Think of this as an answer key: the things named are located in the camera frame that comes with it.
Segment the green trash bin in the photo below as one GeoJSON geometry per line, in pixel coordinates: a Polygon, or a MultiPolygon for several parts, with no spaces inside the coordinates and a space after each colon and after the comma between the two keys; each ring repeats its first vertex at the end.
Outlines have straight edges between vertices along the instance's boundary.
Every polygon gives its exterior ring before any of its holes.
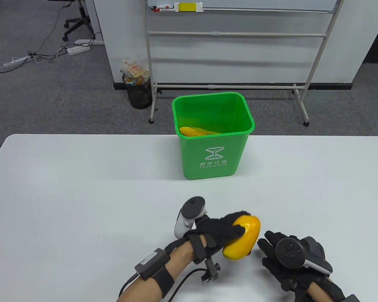
{"type": "Polygon", "coordinates": [[[243,95],[221,92],[185,95],[172,102],[179,136],[183,174],[189,180],[230,176],[237,171],[255,122],[243,95]],[[221,134],[186,137],[180,127],[202,128],[221,134]]]}

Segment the forearm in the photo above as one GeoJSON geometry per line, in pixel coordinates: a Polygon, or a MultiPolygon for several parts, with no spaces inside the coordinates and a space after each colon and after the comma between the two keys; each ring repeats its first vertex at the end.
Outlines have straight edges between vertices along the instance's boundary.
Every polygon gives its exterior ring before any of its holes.
{"type": "MultiPolygon", "coordinates": [[[[200,236],[205,246],[205,238],[200,236]]],[[[171,260],[165,265],[171,277],[176,280],[183,270],[193,261],[193,247],[189,241],[171,253],[171,260]]],[[[117,302],[158,302],[163,294],[158,283],[149,278],[137,278],[118,298],[117,302]]]]}

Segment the electrical cord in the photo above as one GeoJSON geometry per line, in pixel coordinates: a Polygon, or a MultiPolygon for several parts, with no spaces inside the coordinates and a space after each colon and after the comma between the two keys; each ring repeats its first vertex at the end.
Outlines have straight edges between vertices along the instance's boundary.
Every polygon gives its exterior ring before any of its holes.
{"type": "Polygon", "coordinates": [[[183,280],[180,282],[180,284],[178,285],[178,287],[175,289],[174,293],[172,294],[172,296],[169,298],[168,302],[171,302],[172,299],[175,297],[176,293],[179,291],[180,287],[182,286],[182,284],[194,273],[198,272],[198,271],[207,271],[206,269],[194,269],[193,271],[191,271],[189,274],[187,274],[185,276],[185,278],[183,278],[183,280]]]}
{"type": "Polygon", "coordinates": [[[74,43],[74,45],[77,45],[77,46],[88,46],[88,45],[91,45],[91,43],[93,43],[95,41],[95,38],[97,37],[97,34],[99,34],[99,33],[102,33],[102,32],[97,31],[96,33],[94,33],[94,37],[91,38],[91,40],[88,43],[83,43],[83,44],[74,43]]]}
{"type": "MultiPolygon", "coordinates": [[[[53,26],[52,30],[50,31],[50,34],[43,40],[43,42],[39,46],[38,50],[36,52],[33,52],[32,55],[30,55],[28,58],[26,58],[21,64],[19,64],[15,68],[9,69],[9,70],[5,70],[5,71],[0,71],[0,73],[7,73],[7,72],[11,72],[13,70],[21,68],[29,58],[34,59],[34,61],[35,61],[36,64],[40,64],[40,63],[43,63],[45,61],[54,60],[54,59],[56,59],[59,56],[65,55],[67,53],[67,48],[68,48],[67,46],[69,46],[69,45],[89,46],[89,45],[91,45],[95,41],[95,38],[97,37],[97,34],[102,33],[101,31],[97,31],[94,34],[94,37],[91,38],[88,43],[83,43],[83,44],[70,43],[70,44],[64,45],[64,46],[62,46],[58,50],[58,52],[56,54],[53,54],[53,55],[47,55],[47,54],[39,53],[39,51],[42,49],[42,47],[45,44],[45,42],[49,39],[49,37],[53,34],[54,30],[56,29],[56,26],[57,26],[57,24],[59,22],[59,18],[60,18],[60,12],[62,11],[62,9],[66,8],[66,7],[69,7],[71,5],[71,2],[69,4],[67,4],[67,5],[65,5],[65,4],[66,4],[66,1],[63,1],[63,6],[58,11],[58,15],[56,17],[55,25],[53,26]],[[38,62],[36,57],[39,57],[42,60],[40,62],[38,62]]],[[[20,58],[18,58],[18,57],[12,57],[11,59],[14,60],[14,59],[20,59],[20,58]]]]}
{"type": "Polygon", "coordinates": [[[67,5],[65,5],[65,4],[66,4],[66,1],[63,1],[63,6],[62,6],[62,7],[59,9],[59,11],[58,11],[58,16],[56,17],[55,25],[53,26],[52,30],[50,31],[49,36],[47,36],[47,37],[43,40],[41,46],[39,46],[38,50],[36,51],[37,53],[41,51],[43,45],[44,45],[44,44],[46,43],[46,41],[50,38],[50,36],[52,36],[54,30],[56,29],[56,26],[58,25],[59,18],[60,18],[60,12],[62,11],[62,9],[71,6],[71,2],[70,2],[69,4],[67,4],[67,5]]]}
{"type": "Polygon", "coordinates": [[[7,72],[11,72],[11,71],[13,71],[13,70],[19,69],[19,68],[22,67],[22,65],[25,64],[25,62],[26,62],[28,59],[29,59],[29,57],[27,57],[25,60],[23,60],[23,62],[22,62],[20,65],[18,65],[17,67],[15,67],[15,68],[13,68],[13,69],[10,69],[10,70],[6,70],[6,71],[0,71],[0,73],[7,73],[7,72]]]}
{"type": "Polygon", "coordinates": [[[135,273],[133,276],[131,276],[131,277],[129,278],[129,280],[126,281],[125,284],[123,284],[122,289],[121,289],[120,292],[119,292],[119,297],[122,295],[122,293],[123,293],[123,291],[124,291],[124,288],[125,288],[127,285],[129,285],[129,283],[132,283],[132,282],[133,282],[138,276],[139,276],[139,274],[138,274],[138,273],[135,273]]]}
{"type": "MultiPolygon", "coordinates": [[[[177,292],[179,291],[179,289],[181,288],[181,286],[183,285],[183,283],[191,276],[193,275],[194,273],[198,272],[198,271],[207,271],[206,269],[194,269],[192,270],[190,273],[188,273],[185,278],[183,278],[183,280],[180,282],[180,284],[178,285],[178,287],[175,289],[174,293],[172,294],[172,296],[169,298],[168,302],[171,302],[172,299],[175,297],[175,295],[177,294],[177,292]]],[[[125,284],[123,284],[122,286],[122,289],[120,290],[119,292],[119,297],[122,295],[124,289],[126,288],[127,285],[129,285],[130,283],[132,283],[137,277],[139,276],[138,273],[135,273],[133,276],[131,276],[129,278],[129,280],[127,280],[127,282],[125,284]]]]}

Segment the whiteboard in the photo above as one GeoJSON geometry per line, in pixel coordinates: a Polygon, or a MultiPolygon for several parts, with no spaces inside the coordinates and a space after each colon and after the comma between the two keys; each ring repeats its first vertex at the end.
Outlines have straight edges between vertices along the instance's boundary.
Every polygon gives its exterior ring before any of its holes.
{"type": "MultiPolygon", "coordinates": [[[[201,0],[148,0],[149,6],[176,2],[200,2],[201,0]]],[[[253,8],[261,10],[319,10],[333,12],[339,0],[203,0],[203,7],[253,8]]]]}

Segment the black mesh trash can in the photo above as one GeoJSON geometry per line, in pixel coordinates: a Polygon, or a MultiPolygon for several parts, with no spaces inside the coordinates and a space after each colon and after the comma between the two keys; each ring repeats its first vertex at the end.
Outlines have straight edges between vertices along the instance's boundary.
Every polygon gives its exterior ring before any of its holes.
{"type": "Polygon", "coordinates": [[[135,109],[149,108],[153,102],[153,97],[151,95],[151,79],[140,85],[130,85],[126,83],[124,75],[122,79],[124,86],[126,87],[130,105],[135,109]]]}

